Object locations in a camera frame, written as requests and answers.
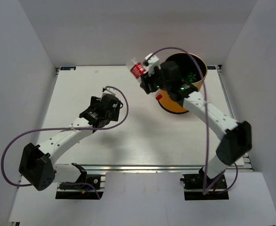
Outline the red label clear bottle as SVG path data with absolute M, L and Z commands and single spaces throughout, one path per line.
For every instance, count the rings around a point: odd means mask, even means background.
M 140 88 L 142 88 L 146 94 L 151 95 L 157 101 L 162 98 L 162 95 L 159 93 L 158 88 L 151 84 L 148 71 L 140 61 L 138 61 L 135 57 L 132 57 L 126 63 L 126 66 L 129 69 L 130 73 L 138 81 Z

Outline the green soda bottle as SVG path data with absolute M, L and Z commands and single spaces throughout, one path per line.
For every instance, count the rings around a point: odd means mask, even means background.
M 198 74 L 189 72 L 183 80 L 187 83 L 196 83 L 200 80 L 200 78 Z

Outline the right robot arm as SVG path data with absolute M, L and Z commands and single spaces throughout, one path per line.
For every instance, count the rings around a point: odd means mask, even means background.
M 211 129 L 220 143 L 216 154 L 205 161 L 200 170 L 200 184 L 206 188 L 212 187 L 227 167 L 234 164 L 252 148 L 252 127 L 249 122 L 239 122 L 208 102 L 206 92 L 201 93 L 190 83 L 187 75 L 182 73 L 173 61 L 159 63 L 158 60 L 138 63 L 136 78 L 140 87 L 147 93 L 158 90 L 167 93 L 169 98 L 194 113 L 203 121 L 207 129 Z

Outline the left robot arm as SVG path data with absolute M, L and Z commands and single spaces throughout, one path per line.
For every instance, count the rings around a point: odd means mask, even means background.
M 69 182 L 81 188 L 87 182 L 86 172 L 76 163 L 57 164 L 57 160 L 80 140 L 92 135 L 111 121 L 118 121 L 122 102 L 112 94 L 91 97 L 90 106 L 71 125 L 58 134 L 34 145 L 25 146 L 19 172 L 38 191 L 51 183 Z

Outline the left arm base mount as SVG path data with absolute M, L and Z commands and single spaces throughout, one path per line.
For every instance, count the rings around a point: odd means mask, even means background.
M 55 165 L 57 200 L 99 200 L 104 193 L 101 174 L 89 174 L 83 166 L 76 163 Z

